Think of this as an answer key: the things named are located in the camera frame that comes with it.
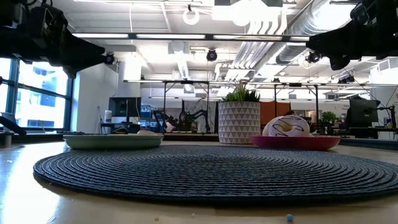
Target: donut plush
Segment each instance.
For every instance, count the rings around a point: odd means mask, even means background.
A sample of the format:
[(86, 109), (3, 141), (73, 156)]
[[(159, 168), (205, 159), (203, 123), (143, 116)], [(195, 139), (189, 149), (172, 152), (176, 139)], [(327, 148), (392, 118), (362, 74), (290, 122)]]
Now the donut plush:
[(263, 135), (282, 137), (309, 137), (310, 126), (307, 121), (296, 115), (281, 116), (270, 121)]
[(267, 125), (266, 125), (266, 126), (264, 127), (264, 129), (262, 130), (262, 135), (263, 135), (263, 136), (268, 136), (268, 129), (269, 129), (269, 127), (270, 127), (270, 124), (272, 124), (276, 119), (279, 119), (279, 118), (281, 118), (281, 116), (276, 117), (276, 118), (270, 120), (270, 121), (267, 123)]

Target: blue bead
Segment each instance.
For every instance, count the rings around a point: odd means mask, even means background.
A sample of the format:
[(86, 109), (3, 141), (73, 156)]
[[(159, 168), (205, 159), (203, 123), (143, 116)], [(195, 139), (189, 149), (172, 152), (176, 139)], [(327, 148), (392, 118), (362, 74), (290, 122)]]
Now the blue bead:
[(292, 214), (286, 215), (286, 219), (287, 219), (288, 222), (292, 222), (293, 221), (293, 215)]

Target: round woven placemat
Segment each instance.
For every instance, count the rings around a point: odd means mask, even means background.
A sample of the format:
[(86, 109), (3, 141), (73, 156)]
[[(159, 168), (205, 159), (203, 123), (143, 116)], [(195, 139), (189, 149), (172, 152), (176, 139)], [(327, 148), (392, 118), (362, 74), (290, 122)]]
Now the round woven placemat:
[(330, 152), (161, 146), (72, 151), (40, 160), (36, 176), (101, 195), (208, 205), (341, 201), (398, 190), (398, 166)]

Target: white geometric planter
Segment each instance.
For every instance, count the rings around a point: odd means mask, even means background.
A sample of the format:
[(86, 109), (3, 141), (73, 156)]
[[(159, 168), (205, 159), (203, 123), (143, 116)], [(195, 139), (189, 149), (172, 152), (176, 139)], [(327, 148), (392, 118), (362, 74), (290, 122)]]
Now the white geometric planter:
[(225, 102), (218, 106), (218, 138), (225, 144), (250, 144), (261, 132), (260, 103)]

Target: desk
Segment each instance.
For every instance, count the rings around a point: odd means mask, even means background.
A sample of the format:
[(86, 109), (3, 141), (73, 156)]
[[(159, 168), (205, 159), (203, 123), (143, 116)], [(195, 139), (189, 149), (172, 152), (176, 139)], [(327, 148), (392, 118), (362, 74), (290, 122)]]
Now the desk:
[[(218, 142), (164, 142), (163, 144), (219, 145)], [(0, 223), (153, 223), (153, 224), (286, 224), (286, 214), (295, 224), (397, 223), (398, 195), (379, 200), (303, 208), (223, 209), (138, 203), (98, 197), (41, 186), (32, 175), (33, 164), (47, 156), (67, 151), (62, 142), (31, 144), (0, 149)], [(363, 147), (337, 146), (332, 153), (378, 159), (398, 164), (398, 152)]]

